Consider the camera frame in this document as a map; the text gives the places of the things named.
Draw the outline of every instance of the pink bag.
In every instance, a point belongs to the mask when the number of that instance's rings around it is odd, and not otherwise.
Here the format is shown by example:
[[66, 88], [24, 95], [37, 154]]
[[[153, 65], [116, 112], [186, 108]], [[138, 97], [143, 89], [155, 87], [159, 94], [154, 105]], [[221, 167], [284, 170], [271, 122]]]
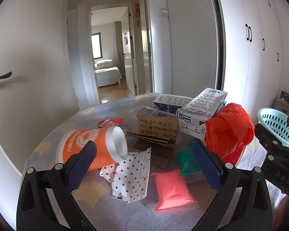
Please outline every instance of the pink bag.
[[159, 202], [155, 211], [198, 203], [189, 193], [187, 185], [180, 178], [180, 170], [152, 173]]

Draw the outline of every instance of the curtain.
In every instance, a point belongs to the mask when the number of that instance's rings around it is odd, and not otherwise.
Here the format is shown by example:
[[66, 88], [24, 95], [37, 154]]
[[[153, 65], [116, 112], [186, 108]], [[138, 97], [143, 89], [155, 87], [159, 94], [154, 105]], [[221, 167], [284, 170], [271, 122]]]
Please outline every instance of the curtain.
[[115, 22], [115, 39], [116, 39], [116, 44], [115, 44], [116, 66], [120, 70], [121, 74], [125, 77], [121, 22]]

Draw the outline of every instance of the small red box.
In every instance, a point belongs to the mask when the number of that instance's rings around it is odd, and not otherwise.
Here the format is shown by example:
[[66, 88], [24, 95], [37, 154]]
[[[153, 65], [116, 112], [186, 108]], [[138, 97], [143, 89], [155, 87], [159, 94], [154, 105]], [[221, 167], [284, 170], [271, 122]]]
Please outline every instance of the small red box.
[[104, 127], [120, 127], [123, 129], [123, 118], [115, 118], [110, 120], [99, 121], [98, 128]]

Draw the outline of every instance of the red plastic bag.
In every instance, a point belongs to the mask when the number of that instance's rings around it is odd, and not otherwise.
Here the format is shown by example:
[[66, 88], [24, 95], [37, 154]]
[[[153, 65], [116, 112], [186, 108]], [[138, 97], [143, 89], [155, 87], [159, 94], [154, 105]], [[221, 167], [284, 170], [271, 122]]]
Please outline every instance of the red plastic bag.
[[241, 105], [230, 103], [205, 122], [207, 149], [221, 159], [243, 149], [254, 138], [254, 125]]

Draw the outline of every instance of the light switch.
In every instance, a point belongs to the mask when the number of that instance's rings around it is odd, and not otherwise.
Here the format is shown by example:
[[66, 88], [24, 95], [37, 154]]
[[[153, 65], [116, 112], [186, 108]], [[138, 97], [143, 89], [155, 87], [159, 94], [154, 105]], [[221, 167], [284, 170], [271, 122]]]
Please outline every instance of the light switch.
[[166, 16], [166, 17], [168, 17], [168, 16], [169, 16], [169, 11], [168, 11], [168, 9], [167, 9], [167, 8], [161, 8], [161, 9], [160, 9], [160, 15], [161, 15], [161, 16]]

